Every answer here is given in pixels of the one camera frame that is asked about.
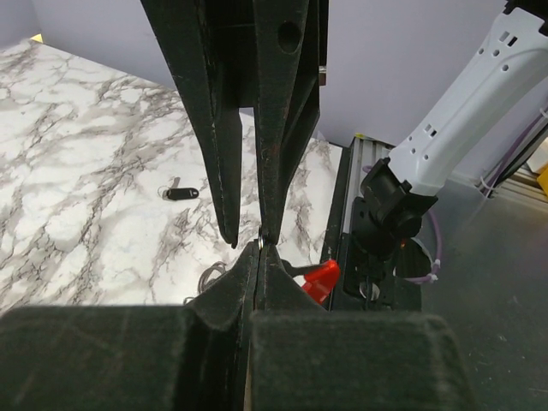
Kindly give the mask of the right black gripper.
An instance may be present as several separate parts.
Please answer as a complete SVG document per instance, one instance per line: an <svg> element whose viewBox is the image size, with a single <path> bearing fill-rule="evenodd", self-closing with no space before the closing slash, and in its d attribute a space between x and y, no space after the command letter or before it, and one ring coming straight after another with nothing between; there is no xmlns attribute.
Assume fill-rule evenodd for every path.
<svg viewBox="0 0 548 411"><path fill-rule="evenodd" d="M206 1L213 56L254 107L262 236L279 240L289 184L319 119L327 1Z"/></svg>

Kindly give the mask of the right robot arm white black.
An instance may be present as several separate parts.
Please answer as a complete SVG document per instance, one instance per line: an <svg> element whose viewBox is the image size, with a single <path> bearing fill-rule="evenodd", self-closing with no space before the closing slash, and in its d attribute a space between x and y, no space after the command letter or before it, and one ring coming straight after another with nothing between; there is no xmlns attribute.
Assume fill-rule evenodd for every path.
<svg viewBox="0 0 548 411"><path fill-rule="evenodd" d="M262 233L277 244L289 184L320 114L326 1L142 4L200 144L220 235L238 242L241 120L252 108ZM453 169L547 76L547 4L508 1L465 69L362 185L360 243L415 235Z"/></svg>

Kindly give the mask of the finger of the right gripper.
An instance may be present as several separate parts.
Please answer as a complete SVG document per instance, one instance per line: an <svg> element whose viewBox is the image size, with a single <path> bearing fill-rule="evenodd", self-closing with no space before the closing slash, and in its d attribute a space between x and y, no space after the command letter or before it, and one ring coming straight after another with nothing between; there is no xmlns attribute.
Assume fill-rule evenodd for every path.
<svg viewBox="0 0 548 411"><path fill-rule="evenodd" d="M242 125L230 76L217 55L205 1L143 1L200 144L220 235L238 244Z"/></svg>

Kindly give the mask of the metal key organizer red handle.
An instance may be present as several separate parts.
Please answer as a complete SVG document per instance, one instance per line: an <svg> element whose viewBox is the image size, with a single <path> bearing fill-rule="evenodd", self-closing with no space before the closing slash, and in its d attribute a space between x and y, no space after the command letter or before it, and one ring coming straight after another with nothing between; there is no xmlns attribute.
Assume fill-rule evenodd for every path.
<svg viewBox="0 0 548 411"><path fill-rule="evenodd" d="M187 298L184 305L210 311L236 306L251 312L323 313L340 274L333 259L294 266L281 258L276 246L255 240L219 277L201 278L198 295Z"/></svg>

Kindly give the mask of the key with black tag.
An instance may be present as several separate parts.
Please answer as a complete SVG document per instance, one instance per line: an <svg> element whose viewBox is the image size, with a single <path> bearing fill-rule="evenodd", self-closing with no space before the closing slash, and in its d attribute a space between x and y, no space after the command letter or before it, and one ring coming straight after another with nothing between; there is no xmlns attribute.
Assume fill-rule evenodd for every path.
<svg viewBox="0 0 548 411"><path fill-rule="evenodd" d="M162 186L158 188L157 194L162 200L167 201L185 201L195 200L200 196L200 192L197 188L184 188L180 187L180 177L174 177L172 183L169 186Z"/></svg>

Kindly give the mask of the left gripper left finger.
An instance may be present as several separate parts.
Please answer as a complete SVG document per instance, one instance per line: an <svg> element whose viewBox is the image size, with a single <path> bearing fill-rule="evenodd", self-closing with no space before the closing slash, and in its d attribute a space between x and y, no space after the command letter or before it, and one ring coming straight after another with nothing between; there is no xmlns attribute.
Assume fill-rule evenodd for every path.
<svg viewBox="0 0 548 411"><path fill-rule="evenodd" d="M1 317L4 410L242 410L259 246L182 305L18 307Z"/></svg>

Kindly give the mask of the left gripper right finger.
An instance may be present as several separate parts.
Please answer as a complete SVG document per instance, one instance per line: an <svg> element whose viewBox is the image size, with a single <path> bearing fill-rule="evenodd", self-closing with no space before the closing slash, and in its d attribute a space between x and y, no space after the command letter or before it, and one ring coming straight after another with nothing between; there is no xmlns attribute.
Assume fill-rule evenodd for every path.
<svg viewBox="0 0 548 411"><path fill-rule="evenodd" d="M251 410L472 410L454 335L412 312L251 312Z"/></svg>

